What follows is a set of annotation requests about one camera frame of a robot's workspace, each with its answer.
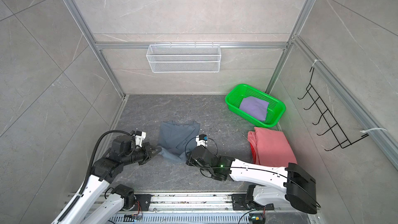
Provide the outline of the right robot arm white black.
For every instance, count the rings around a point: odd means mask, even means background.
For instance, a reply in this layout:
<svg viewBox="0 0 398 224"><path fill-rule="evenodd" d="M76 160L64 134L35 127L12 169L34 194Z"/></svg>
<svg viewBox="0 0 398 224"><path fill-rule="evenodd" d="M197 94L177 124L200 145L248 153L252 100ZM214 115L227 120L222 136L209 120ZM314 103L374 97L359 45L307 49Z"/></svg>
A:
<svg viewBox="0 0 398 224"><path fill-rule="evenodd" d="M296 163L287 167L267 167L218 156L207 149L210 140L201 134L193 138L194 148L185 148L186 164L209 172L217 181L243 181L250 183L245 203L250 208L269 204L287 204L294 209L316 214L320 205L316 200L316 180Z"/></svg>

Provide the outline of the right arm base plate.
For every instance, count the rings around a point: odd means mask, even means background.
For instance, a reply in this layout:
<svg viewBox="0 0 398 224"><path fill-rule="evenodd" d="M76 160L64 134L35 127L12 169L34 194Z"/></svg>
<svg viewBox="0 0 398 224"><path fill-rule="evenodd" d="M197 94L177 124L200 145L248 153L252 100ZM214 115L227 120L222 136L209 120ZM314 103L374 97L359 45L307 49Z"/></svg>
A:
<svg viewBox="0 0 398 224"><path fill-rule="evenodd" d="M232 194L232 208L234 211L243 211L243 210L258 210L258 211L273 211L275 209L274 204L260 205L256 203L254 200L246 199L245 194Z"/></svg>

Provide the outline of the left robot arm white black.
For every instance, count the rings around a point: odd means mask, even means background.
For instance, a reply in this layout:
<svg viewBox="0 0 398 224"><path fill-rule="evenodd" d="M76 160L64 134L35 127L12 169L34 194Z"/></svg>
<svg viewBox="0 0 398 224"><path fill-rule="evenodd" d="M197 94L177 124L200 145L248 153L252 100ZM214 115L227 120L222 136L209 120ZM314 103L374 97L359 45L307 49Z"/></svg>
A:
<svg viewBox="0 0 398 224"><path fill-rule="evenodd" d="M112 133L106 131L95 143L83 184L55 218L55 224L104 224L119 211L141 212L146 208L150 195L136 197L134 189L125 185L113 187L111 192L108 189L125 166L143 165L159 151L145 141L145 132L117 130L110 149L95 160L101 141Z"/></svg>

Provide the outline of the grey blue t shirt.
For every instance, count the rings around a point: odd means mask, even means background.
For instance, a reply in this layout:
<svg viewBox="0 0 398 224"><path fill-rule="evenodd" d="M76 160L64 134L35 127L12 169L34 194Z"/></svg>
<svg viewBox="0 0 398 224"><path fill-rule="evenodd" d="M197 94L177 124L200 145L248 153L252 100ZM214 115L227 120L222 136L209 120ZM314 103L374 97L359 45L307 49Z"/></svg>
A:
<svg viewBox="0 0 398 224"><path fill-rule="evenodd" d="M196 147L200 124L194 120L179 123L167 121L160 124L158 146L164 159L174 163L186 163L186 152Z"/></svg>

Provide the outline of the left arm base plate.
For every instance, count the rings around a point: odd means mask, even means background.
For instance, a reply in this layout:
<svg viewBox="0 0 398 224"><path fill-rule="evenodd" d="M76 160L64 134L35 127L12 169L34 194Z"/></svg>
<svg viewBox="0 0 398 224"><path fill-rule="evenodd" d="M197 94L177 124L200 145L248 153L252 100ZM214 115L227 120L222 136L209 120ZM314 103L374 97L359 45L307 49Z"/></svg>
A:
<svg viewBox="0 0 398 224"><path fill-rule="evenodd" d="M133 212L137 212L138 211L138 207L140 206L141 211L149 211L149 206L151 203L151 198L152 195L151 194L138 194L135 195L135 205L134 208L132 209Z"/></svg>

